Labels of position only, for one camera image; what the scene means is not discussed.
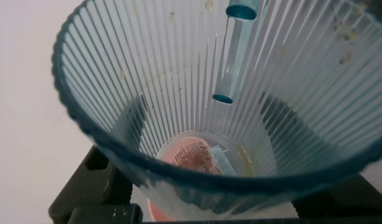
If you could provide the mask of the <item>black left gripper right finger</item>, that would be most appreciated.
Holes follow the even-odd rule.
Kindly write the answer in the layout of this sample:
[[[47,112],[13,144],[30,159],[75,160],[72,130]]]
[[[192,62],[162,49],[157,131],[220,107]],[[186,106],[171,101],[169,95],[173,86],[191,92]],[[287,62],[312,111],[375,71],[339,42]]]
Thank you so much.
[[[299,218],[382,216],[382,194],[362,175],[292,201]]]

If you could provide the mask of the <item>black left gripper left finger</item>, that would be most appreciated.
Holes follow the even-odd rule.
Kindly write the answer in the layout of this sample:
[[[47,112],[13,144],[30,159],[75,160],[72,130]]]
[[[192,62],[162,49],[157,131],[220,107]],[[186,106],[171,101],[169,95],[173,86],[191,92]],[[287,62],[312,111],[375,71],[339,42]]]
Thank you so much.
[[[92,146],[49,208],[54,223],[68,223],[74,209],[86,205],[128,205],[133,184]]]

